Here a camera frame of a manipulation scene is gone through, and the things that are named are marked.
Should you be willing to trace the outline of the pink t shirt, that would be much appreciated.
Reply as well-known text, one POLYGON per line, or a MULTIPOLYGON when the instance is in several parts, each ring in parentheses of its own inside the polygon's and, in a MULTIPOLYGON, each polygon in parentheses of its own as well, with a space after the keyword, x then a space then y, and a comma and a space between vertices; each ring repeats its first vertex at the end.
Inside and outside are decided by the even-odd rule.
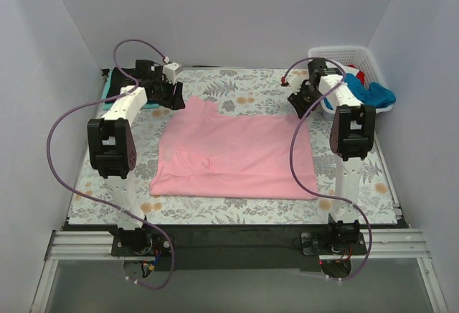
MULTIPOLYGON (((298 117, 225 116, 216 103, 192 96, 167 123, 158 144, 151 195, 311 200, 289 165, 298 117)), ((317 179, 308 128, 293 152, 295 173, 310 190, 317 179)))

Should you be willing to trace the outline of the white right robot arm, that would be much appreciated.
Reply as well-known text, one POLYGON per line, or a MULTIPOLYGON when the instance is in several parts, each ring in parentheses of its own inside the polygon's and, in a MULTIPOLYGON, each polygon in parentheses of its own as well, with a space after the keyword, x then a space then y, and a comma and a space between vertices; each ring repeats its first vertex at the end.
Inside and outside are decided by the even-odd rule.
POLYGON ((374 145, 376 108, 362 103, 348 88, 345 69, 337 62, 323 57, 307 57, 293 64, 308 63, 308 79, 293 79, 287 71, 283 86, 290 86, 288 97, 300 121, 290 143, 289 165, 296 184, 314 197, 333 200, 328 214, 323 242, 332 253, 344 252, 359 242, 359 216, 364 213, 357 205, 361 168, 374 145), (301 126, 311 112, 323 101, 333 106, 334 117, 329 145, 336 156, 336 188, 334 195, 323 195, 308 189, 295 173, 293 152, 301 126))

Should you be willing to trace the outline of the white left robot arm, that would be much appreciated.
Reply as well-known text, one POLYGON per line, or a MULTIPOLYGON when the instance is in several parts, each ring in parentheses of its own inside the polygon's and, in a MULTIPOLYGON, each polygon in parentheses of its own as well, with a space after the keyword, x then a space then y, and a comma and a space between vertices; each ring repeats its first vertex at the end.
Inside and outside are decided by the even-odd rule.
POLYGON ((90 164, 105 180, 114 204, 120 207, 120 244, 139 256, 152 249, 153 239, 146 229, 145 214, 136 202, 133 170, 137 152, 131 125, 149 101, 173 111, 186 107, 183 83, 177 80, 181 71, 182 66, 175 62, 155 66, 150 60, 136 60, 135 70, 129 76, 136 78, 139 86, 122 87, 123 96, 115 100, 108 112, 87 123, 90 164))

